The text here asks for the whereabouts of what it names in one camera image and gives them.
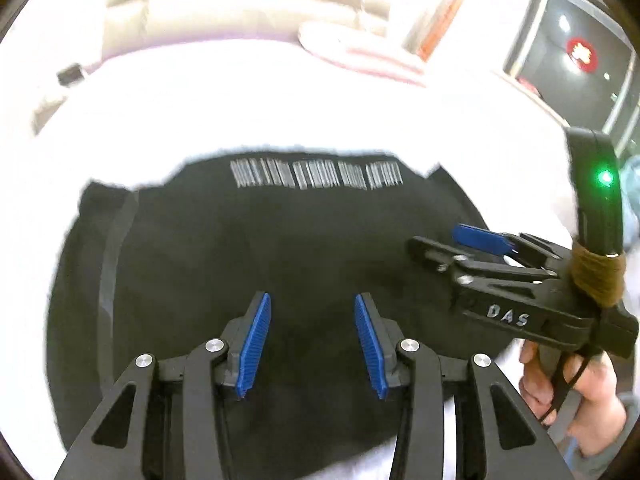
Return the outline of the person's right hand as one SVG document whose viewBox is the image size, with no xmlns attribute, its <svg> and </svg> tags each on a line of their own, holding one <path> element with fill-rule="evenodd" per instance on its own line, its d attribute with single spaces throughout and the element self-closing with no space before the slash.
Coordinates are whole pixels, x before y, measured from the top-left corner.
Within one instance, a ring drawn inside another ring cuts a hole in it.
<svg viewBox="0 0 640 480">
<path fill-rule="evenodd" d="M 524 374 L 518 388 L 537 418 L 551 408 L 554 389 L 540 365 L 538 344 L 526 340 L 520 362 Z M 580 375 L 574 389 L 582 395 L 582 404 L 567 434 L 576 439 L 585 457 L 595 456 L 613 444 L 622 434 L 627 421 L 626 408 L 616 396 L 617 376 L 607 353 L 592 360 Z"/>
</svg>

